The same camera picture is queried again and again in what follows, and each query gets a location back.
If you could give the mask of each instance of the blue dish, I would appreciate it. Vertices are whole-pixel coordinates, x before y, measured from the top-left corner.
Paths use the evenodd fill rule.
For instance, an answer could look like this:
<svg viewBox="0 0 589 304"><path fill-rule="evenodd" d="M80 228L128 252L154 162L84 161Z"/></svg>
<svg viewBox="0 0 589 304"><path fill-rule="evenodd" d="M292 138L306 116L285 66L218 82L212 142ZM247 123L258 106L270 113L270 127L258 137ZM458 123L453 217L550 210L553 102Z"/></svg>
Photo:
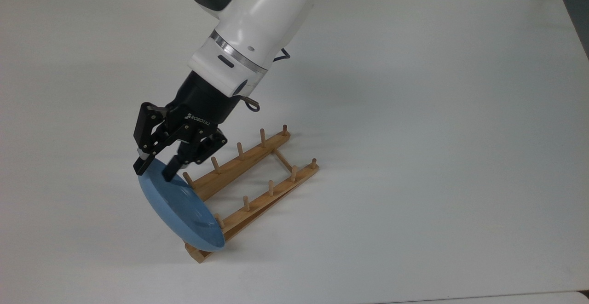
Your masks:
<svg viewBox="0 0 589 304"><path fill-rule="evenodd" d="M164 180L165 166L155 159L139 176L139 185L151 207L189 245L209 252L223 249L225 237L217 220L177 174L170 182Z"/></svg>

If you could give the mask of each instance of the white table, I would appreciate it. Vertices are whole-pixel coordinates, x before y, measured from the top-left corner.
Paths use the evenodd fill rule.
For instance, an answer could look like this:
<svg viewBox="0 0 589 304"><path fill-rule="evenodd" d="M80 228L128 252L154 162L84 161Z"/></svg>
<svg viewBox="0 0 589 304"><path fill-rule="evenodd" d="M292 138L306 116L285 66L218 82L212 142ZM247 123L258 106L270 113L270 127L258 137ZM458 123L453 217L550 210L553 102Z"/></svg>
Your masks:
<svg viewBox="0 0 589 304"><path fill-rule="evenodd" d="M413 304L587 304L587 297L578 292L542 293L534 295L493 296L483 298L442 299Z"/></svg>
<svg viewBox="0 0 589 304"><path fill-rule="evenodd" d="M562 0L317 0L217 158L286 123L284 155L322 170L204 264L143 197L132 133L215 19L192 0L0 0L0 18L3 304L589 287L589 62ZM210 208L226 216L279 165Z"/></svg>

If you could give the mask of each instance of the black cable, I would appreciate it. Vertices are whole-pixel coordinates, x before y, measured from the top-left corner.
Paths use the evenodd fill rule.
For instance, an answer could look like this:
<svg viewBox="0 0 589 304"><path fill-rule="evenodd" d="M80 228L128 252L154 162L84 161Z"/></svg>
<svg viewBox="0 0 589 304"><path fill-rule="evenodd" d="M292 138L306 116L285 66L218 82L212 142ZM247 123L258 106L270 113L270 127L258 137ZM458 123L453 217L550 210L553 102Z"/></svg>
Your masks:
<svg viewBox="0 0 589 304"><path fill-rule="evenodd" d="M284 56L276 57L276 58L274 58L274 61L278 61L278 60L282 60L282 59L290 59L290 55L288 52L286 52L286 50L282 49L281 51L282 51L282 53L284 53Z"/></svg>

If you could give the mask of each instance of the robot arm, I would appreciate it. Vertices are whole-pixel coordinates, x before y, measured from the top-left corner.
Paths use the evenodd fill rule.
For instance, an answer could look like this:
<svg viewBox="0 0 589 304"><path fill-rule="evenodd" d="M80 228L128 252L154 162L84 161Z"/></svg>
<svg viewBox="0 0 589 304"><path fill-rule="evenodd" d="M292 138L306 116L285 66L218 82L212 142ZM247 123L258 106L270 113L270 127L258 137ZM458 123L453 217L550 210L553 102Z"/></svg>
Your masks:
<svg viewBox="0 0 589 304"><path fill-rule="evenodd" d="M255 104L248 96L313 5L313 0L195 1L217 17L219 24L189 60L192 72L175 99L166 107L141 105L134 132L139 158L133 167L138 175L176 140L181 141L178 153L162 173L166 181L225 145L227 138L218 125L238 101Z"/></svg>

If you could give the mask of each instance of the wooden peg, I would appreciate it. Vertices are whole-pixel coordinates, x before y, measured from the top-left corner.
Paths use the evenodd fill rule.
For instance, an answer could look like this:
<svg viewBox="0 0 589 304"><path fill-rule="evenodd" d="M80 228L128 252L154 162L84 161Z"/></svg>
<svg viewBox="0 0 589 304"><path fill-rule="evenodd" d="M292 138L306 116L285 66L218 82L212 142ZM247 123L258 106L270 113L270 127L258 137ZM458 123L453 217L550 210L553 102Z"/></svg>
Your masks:
<svg viewBox="0 0 589 304"><path fill-rule="evenodd" d="M238 142L237 143L237 153L239 153L239 160L244 160L245 157L243 156L243 147L242 147L242 143Z"/></svg>
<svg viewBox="0 0 589 304"><path fill-rule="evenodd" d="M297 166L293 166L293 171L290 174L290 182L295 182Z"/></svg>
<svg viewBox="0 0 589 304"><path fill-rule="evenodd" d="M215 157L211 157L211 161L213 162L215 172L217 172L217 174L221 174L221 168L219 168L219 163L217 163L217 159Z"/></svg>
<svg viewBox="0 0 589 304"><path fill-rule="evenodd" d="M274 196L274 182L272 180L268 181L268 195Z"/></svg>
<svg viewBox="0 0 589 304"><path fill-rule="evenodd" d="M214 216L215 216L215 220L217 220L217 223L219 223L219 227L225 228L225 223L221 219L221 216L218 213L215 213Z"/></svg>
<svg viewBox="0 0 589 304"><path fill-rule="evenodd" d="M261 147L265 148L266 147L266 133L264 132L264 129L260 129L260 138L261 138Z"/></svg>
<svg viewBox="0 0 589 304"><path fill-rule="evenodd" d="M192 178L190 178L190 176L188 175L188 173L187 173L187 172L184 172L184 173L182 174L182 176L185 178L186 182L188 182L188 184L189 184L190 186L192 186L192 182L193 182L193 181L192 181Z"/></svg>
<svg viewBox="0 0 589 304"><path fill-rule="evenodd" d="M250 201L247 196L243 197L243 207L246 209L246 212L250 211Z"/></svg>

